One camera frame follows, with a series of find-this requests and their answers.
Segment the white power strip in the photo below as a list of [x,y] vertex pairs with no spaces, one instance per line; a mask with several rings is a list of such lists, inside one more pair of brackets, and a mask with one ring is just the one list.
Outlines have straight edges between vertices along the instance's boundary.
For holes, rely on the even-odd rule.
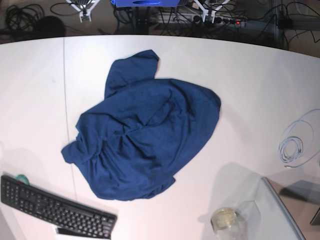
[[[158,13],[155,17],[155,20],[157,20],[160,23],[165,22],[166,24],[191,24],[194,21],[194,18],[196,22],[202,22],[203,19],[200,15],[194,14],[194,13],[170,13],[170,12],[163,12]],[[206,17],[205,19],[206,23],[213,23],[217,26],[224,26],[227,25],[229,27],[236,27],[236,28],[245,28],[247,25],[247,22],[245,20],[239,19],[239,18],[232,18],[230,16],[223,16],[223,15],[216,15],[214,20],[212,20],[211,17]]]

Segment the black computer keyboard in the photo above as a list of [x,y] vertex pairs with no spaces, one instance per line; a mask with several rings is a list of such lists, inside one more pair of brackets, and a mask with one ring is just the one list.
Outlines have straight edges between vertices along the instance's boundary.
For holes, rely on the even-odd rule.
[[117,221],[117,216],[112,213],[59,197],[7,175],[0,179],[0,200],[81,237],[109,240]]

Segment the dark blue t-shirt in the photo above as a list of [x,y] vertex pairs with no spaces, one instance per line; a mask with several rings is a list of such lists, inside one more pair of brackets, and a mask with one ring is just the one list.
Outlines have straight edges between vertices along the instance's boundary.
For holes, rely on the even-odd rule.
[[80,115],[76,139],[61,151],[100,199],[132,201],[164,192],[216,128],[219,96],[156,78],[159,60],[145,50],[114,61],[103,101]]

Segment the green tape roll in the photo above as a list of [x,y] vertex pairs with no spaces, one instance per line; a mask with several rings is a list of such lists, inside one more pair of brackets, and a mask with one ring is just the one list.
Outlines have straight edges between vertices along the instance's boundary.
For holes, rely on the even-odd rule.
[[22,184],[25,184],[25,185],[29,185],[29,180],[28,178],[23,175],[23,174],[19,174],[16,178],[15,178],[16,181],[18,181],[19,183],[22,183]]

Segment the blue box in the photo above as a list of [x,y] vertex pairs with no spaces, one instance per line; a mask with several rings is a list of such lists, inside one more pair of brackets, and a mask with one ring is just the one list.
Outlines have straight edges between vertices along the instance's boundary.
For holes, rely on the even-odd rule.
[[176,7],[180,0],[111,0],[117,7]]

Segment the clear glass jar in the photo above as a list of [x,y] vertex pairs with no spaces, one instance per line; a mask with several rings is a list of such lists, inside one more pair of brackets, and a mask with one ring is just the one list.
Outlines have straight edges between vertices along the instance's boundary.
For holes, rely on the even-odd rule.
[[210,223],[219,240],[239,240],[241,227],[236,211],[230,207],[217,209],[211,216]]

